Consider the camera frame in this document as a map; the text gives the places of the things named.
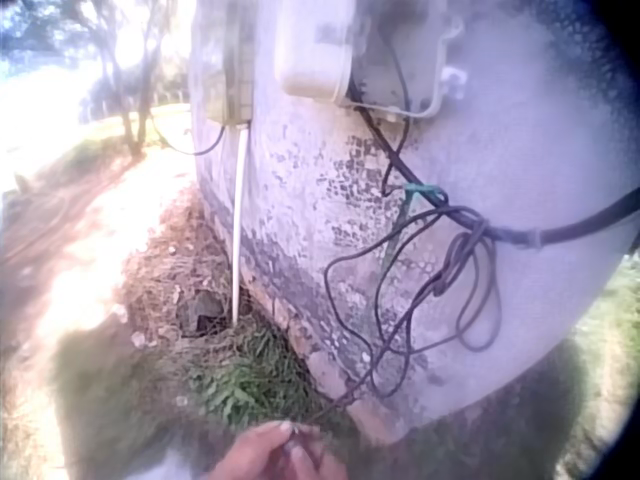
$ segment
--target white pipe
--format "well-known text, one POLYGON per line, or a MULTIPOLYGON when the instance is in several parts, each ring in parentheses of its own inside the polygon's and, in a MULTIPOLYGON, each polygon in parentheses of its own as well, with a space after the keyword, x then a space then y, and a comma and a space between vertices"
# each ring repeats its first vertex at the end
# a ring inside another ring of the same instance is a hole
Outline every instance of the white pipe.
POLYGON ((241 125, 238 141, 238 161, 236 163, 236 191, 233 200, 233 243, 231 258, 231 322, 238 325, 240 308, 240 248, 242 246, 242 195, 244 192, 244 166, 249 150, 249 125, 241 125))

